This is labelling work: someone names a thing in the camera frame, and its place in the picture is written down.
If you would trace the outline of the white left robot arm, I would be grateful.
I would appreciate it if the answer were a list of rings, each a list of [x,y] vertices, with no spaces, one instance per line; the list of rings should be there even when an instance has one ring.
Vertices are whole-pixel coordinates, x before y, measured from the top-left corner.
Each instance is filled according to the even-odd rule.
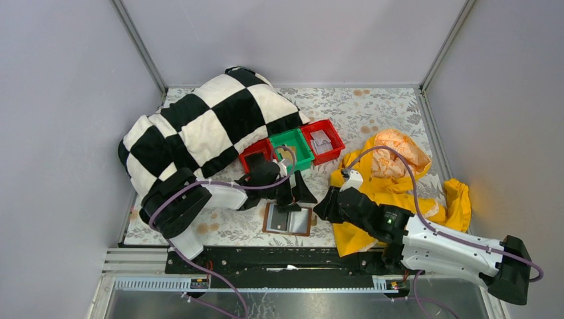
[[[197,178],[182,168],[157,185],[143,198],[139,216],[160,233],[175,251],[189,260],[203,252],[204,246],[190,225],[200,211],[209,208],[245,211],[262,199],[269,200],[267,220],[275,233],[309,234],[308,205],[318,201],[303,180],[301,171],[289,160],[253,164],[248,173],[232,182]]]

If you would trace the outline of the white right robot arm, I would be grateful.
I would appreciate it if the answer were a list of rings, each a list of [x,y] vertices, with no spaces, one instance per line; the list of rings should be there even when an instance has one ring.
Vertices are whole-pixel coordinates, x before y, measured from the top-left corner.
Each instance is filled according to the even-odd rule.
[[[432,222],[421,222],[413,210],[377,204],[357,189],[330,187],[313,211],[333,225],[351,223],[386,244],[383,263],[457,277],[484,287],[514,305],[527,304],[531,257],[524,242],[476,237]]]

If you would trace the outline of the grey credit card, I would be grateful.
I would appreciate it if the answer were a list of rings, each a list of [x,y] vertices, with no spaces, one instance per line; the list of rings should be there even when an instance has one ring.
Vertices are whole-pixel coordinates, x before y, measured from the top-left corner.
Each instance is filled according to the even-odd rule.
[[[272,204],[269,208],[269,217],[267,220],[267,230],[273,232],[287,232],[289,224],[289,213],[280,213],[277,205]]]

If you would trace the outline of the brown leather card holder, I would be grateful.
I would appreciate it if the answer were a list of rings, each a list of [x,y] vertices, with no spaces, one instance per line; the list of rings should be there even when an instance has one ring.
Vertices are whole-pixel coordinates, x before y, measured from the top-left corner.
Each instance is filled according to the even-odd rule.
[[[267,203],[262,231],[278,235],[308,237],[311,232],[313,210],[298,204],[281,207]]]

